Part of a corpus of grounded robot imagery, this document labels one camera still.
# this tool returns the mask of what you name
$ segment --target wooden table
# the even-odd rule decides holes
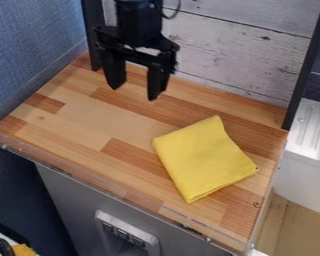
[[[145,70],[129,66],[113,91],[89,69],[84,54],[34,93],[0,122],[0,143],[244,252],[286,141],[285,110],[175,77],[148,102]],[[151,141],[212,115],[259,172],[187,204]]]

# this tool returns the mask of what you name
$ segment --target floor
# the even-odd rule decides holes
[[[320,255],[320,213],[274,194],[256,247],[269,256]]]

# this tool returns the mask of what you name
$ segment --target yellow cloth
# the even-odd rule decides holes
[[[187,203],[257,171],[218,116],[155,138],[153,147]]]

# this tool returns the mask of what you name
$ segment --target white wall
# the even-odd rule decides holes
[[[107,20],[112,20],[112,0],[102,1]],[[181,46],[177,74],[287,106],[319,16],[320,0],[182,1],[177,18],[164,23],[164,34]],[[165,12],[173,12],[176,3],[164,0]]]

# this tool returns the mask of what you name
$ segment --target metal frame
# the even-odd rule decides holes
[[[298,111],[298,107],[300,101],[304,95],[307,80],[311,74],[314,62],[316,60],[318,51],[320,48],[320,15],[316,24],[316,28],[314,30],[310,46],[308,48],[304,64],[299,74],[299,78],[295,89],[293,91],[293,95],[291,97],[290,104],[287,109],[287,113],[282,124],[282,128],[285,130],[290,130],[294,121],[294,117],[296,112]]]
[[[105,24],[104,11],[102,6],[102,0],[81,0],[83,8],[83,16],[86,28],[86,34],[88,39],[88,47],[91,59],[91,68],[97,71],[102,67],[99,55],[95,49],[96,36],[93,31],[93,27],[97,24]],[[287,113],[282,125],[285,130],[290,130],[294,116],[298,110],[300,101],[303,97],[306,83],[309,75],[312,71],[313,64],[318,54],[320,47],[320,15],[316,24],[315,31],[313,33],[310,46],[308,48],[304,64],[299,74],[297,84],[295,86],[293,95],[291,97],[290,104],[287,109]]]
[[[98,52],[95,50],[96,34],[93,27],[105,25],[102,0],[81,0],[86,37],[91,61],[91,69],[97,71],[102,67]]]

